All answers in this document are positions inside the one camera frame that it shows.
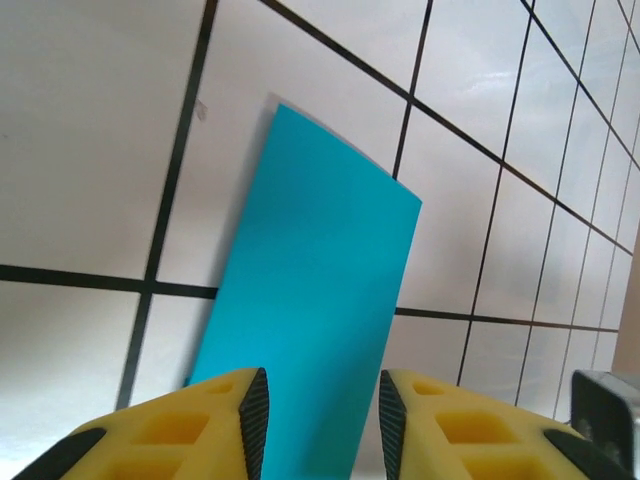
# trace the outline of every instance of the blue card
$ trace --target blue card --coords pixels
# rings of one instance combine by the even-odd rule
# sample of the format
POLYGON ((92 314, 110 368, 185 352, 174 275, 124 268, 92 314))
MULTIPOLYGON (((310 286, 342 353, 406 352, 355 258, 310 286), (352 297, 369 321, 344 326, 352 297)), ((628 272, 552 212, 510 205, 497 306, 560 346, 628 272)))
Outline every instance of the blue card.
POLYGON ((264 480, 349 478, 420 205, 278 107, 190 379, 267 369, 264 480))

